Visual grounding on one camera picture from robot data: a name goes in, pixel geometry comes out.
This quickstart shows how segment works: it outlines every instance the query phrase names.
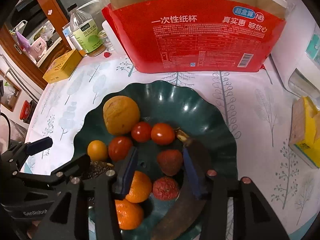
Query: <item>tablecloth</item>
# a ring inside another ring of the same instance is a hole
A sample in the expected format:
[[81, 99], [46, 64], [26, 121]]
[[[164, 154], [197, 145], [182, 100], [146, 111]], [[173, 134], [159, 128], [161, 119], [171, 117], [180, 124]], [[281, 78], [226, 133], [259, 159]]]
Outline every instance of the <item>tablecloth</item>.
[[[48, 85], [34, 112], [26, 141], [46, 136], [53, 146], [27, 160], [26, 172], [50, 174], [73, 156], [73, 138], [85, 115], [103, 97], [130, 83], [164, 80], [186, 86], [217, 106], [236, 138], [238, 177], [252, 178], [291, 239], [300, 240], [320, 209], [320, 171], [288, 147], [292, 103], [270, 58], [257, 73], [225, 71], [144, 74], [116, 53], [84, 58], [72, 76]], [[232, 239], [228, 219], [226, 239]]]

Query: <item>fruit bowl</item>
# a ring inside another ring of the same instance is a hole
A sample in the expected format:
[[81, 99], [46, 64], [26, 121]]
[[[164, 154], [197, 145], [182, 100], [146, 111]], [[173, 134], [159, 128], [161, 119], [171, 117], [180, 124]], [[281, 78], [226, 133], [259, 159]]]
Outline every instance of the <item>fruit bowl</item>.
[[[114, 138], [105, 127], [102, 110], [105, 102], [114, 96], [132, 98], [139, 106], [143, 121], [151, 125], [165, 122], [198, 139], [209, 150], [212, 168], [227, 178], [237, 178], [236, 141], [218, 108], [202, 99], [194, 90], [177, 87], [165, 81], [150, 84], [133, 83], [119, 92], [106, 95], [101, 104], [86, 115], [82, 129], [74, 138], [74, 156], [86, 153], [89, 143], [93, 140], [101, 140], [108, 145]], [[152, 181], [164, 176], [156, 161], [158, 153], [166, 149], [182, 150], [182, 143], [178, 139], [168, 146], [159, 146], [152, 141], [132, 141], [139, 152], [137, 170], [147, 174]], [[174, 178], [181, 185], [183, 172], [179, 172]], [[150, 239], [151, 230], [173, 203], [174, 201], [157, 200], [151, 194], [148, 200], [141, 203], [145, 212], [143, 223], [135, 230], [122, 230], [123, 239]], [[201, 231], [201, 224], [199, 217], [177, 239], [194, 239]]]

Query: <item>screw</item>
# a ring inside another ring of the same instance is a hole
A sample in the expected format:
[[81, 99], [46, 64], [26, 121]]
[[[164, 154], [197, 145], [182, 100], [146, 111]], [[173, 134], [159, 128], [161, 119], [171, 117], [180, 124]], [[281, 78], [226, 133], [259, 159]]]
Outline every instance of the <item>screw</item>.
[[217, 172], [215, 170], [208, 170], [207, 175], [210, 177], [217, 176]]
[[80, 179], [79, 179], [78, 177], [74, 177], [74, 178], [71, 180], [71, 183], [74, 184], [74, 185], [77, 185], [79, 182], [80, 182]]
[[106, 175], [107, 175], [108, 177], [112, 177], [112, 176], [114, 176], [115, 174], [116, 174], [116, 172], [115, 172], [114, 170], [109, 170], [109, 171], [106, 172]]
[[62, 171], [59, 171], [59, 172], [57, 172], [57, 174], [56, 174], [56, 176], [57, 176], [58, 178], [62, 177], [62, 175], [63, 175], [63, 172], [62, 172]]
[[244, 184], [250, 184], [250, 183], [251, 183], [251, 179], [248, 178], [248, 177], [243, 177], [241, 180], [242, 180], [242, 182], [243, 182]]

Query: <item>black cable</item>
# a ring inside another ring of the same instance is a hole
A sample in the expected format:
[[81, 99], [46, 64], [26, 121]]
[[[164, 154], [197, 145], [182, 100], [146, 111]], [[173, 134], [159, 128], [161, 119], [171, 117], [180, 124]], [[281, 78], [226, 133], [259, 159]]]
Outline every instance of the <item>black cable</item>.
[[9, 121], [9, 119], [7, 118], [7, 116], [6, 116], [4, 113], [0, 113], [0, 116], [3, 116], [3, 117], [7, 120], [7, 123], [8, 123], [8, 127], [9, 127], [8, 149], [9, 149], [9, 148], [10, 148], [10, 138], [11, 138], [11, 127], [10, 127], [10, 121]]

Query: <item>blue logo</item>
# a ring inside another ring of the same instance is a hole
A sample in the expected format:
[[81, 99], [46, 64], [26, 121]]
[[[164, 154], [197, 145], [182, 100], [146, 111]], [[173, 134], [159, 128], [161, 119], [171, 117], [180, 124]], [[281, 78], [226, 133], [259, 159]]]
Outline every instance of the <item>blue logo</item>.
[[254, 10], [241, 7], [241, 6], [234, 7], [232, 11], [235, 15], [239, 15], [249, 19], [254, 19], [254, 17], [256, 16], [256, 13], [254, 12]]

